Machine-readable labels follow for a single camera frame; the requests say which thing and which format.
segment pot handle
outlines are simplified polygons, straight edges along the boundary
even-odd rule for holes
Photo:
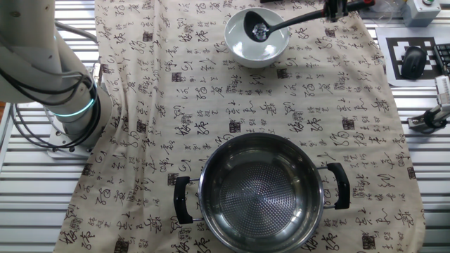
[[[337,181],[339,199],[337,199],[337,202],[335,203],[335,209],[348,209],[350,207],[350,183],[344,168],[337,162],[329,163],[327,164],[327,167],[320,169],[325,168],[334,173]]]
[[[175,190],[174,190],[174,206],[176,217],[180,224],[190,224],[194,221],[202,221],[203,219],[192,219],[192,216],[188,214],[186,207],[186,185],[190,181],[197,181],[198,179],[192,179],[189,176],[180,176],[176,178]]]

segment tablecloth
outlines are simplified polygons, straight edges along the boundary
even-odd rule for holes
[[[199,177],[212,152],[245,133],[288,138],[317,165],[340,162],[349,209],[326,209],[298,252],[408,252],[425,219],[383,55],[357,13],[290,27],[289,46],[248,69],[224,43],[226,21],[249,7],[285,19],[317,1],[97,0],[103,82],[113,111],[88,159],[55,252],[230,252],[205,222],[180,225],[178,176]],[[325,205],[337,200],[321,171]],[[198,183],[186,189],[201,217]]]

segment stainless steel pot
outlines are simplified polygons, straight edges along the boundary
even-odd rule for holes
[[[289,140],[273,134],[232,138],[211,155],[199,179],[176,179],[174,206],[180,224],[193,223],[185,190],[199,181],[203,218],[214,235],[235,252],[289,252],[314,233],[323,212],[323,186],[318,169],[336,177],[339,200],[347,209],[350,185],[338,163],[316,168]]]

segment black ladle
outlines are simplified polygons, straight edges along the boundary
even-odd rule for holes
[[[358,0],[353,1],[347,4],[347,10],[357,11],[362,8],[367,8],[375,4],[375,0]],[[288,27],[291,25],[298,24],[300,22],[305,22],[309,20],[314,20],[317,18],[325,17],[324,11],[313,11],[311,13],[307,13],[301,16],[298,16],[293,19],[289,19],[285,22],[281,22],[277,25],[269,25],[266,20],[260,16],[258,13],[254,11],[248,11],[244,17],[244,30],[247,36],[251,38],[251,40],[256,42],[264,42],[266,41],[272,32],[279,30],[284,27]]]

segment white bowl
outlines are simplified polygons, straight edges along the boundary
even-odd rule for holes
[[[233,15],[225,26],[225,43],[235,60],[246,67],[266,67],[274,63],[286,49],[289,31],[285,27],[270,34],[264,42],[251,40],[244,30],[244,17],[248,11],[260,14],[269,25],[283,22],[277,13],[266,8],[247,8]]]

